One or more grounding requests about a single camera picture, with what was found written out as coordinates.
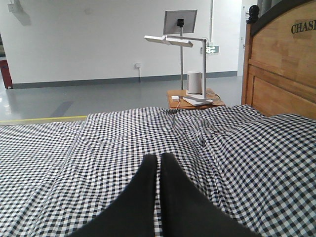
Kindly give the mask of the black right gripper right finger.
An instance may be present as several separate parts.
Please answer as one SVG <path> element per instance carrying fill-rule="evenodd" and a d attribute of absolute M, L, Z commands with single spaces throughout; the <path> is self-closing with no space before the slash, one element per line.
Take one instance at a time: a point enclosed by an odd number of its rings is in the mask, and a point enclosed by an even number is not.
<path fill-rule="evenodd" d="M 189 180 L 171 153 L 161 156 L 160 206 L 166 237 L 258 236 L 215 207 Z"/>

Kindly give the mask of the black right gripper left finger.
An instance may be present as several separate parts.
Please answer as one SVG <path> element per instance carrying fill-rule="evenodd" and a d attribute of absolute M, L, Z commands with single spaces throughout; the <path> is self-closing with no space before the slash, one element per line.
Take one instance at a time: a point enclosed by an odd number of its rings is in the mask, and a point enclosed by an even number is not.
<path fill-rule="evenodd" d="M 157 157 L 145 155 L 121 194 L 72 237 L 153 237 Z"/>

